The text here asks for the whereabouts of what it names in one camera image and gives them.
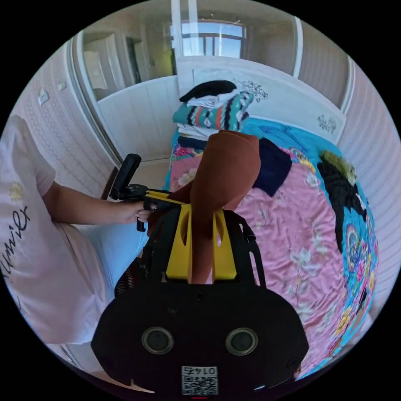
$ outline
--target person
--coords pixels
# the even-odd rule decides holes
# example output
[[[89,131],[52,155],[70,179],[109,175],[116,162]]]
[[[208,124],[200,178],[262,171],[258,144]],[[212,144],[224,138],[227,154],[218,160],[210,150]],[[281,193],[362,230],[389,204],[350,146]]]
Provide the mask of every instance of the person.
[[[92,340],[118,279],[145,246],[151,211],[143,202],[93,198],[55,175],[26,121],[11,116],[0,140],[0,270],[45,344],[82,344]]]

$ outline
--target sticker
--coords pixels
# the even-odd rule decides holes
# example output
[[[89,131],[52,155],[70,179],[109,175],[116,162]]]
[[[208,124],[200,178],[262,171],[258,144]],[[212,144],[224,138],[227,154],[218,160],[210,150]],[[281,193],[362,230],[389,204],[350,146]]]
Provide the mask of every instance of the sticker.
[[[183,366],[182,394],[185,396],[216,396],[218,394],[217,367]]]

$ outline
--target brown cloth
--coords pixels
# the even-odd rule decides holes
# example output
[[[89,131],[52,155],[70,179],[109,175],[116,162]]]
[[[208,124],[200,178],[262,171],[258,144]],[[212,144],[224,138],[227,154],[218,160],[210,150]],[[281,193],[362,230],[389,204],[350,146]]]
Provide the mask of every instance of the brown cloth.
[[[206,283],[212,269],[214,212],[236,209],[259,170],[258,137],[219,131],[209,137],[193,181],[168,196],[192,204],[192,283]],[[150,217],[148,235],[162,213]]]

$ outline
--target wall socket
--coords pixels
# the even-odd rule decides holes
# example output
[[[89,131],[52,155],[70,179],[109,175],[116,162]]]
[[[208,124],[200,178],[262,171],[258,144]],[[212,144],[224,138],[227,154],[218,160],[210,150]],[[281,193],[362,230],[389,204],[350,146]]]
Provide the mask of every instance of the wall socket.
[[[38,97],[39,105],[41,106],[43,103],[49,100],[49,94],[42,88]]]
[[[67,87],[67,84],[66,84],[64,81],[60,81],[60,82],[57,84],[57,88],[58,88],[58,90],[59,90],[60,92],[63,91],[66,87]]]

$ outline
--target hand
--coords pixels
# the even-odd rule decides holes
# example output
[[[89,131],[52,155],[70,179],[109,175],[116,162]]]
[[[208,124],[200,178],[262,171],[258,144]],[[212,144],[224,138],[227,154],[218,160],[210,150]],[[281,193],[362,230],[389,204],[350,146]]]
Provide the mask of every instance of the hand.
[[[117,209],[117,221],[122,224],[136,223],[137,220],[147,223],[148,218],[152,214],[152,210],[156,209],[155,204],[151,204],[152,210],[145,210],[143,208],[143,202],[134,202],[131,200],[125,200],[119,203]]]

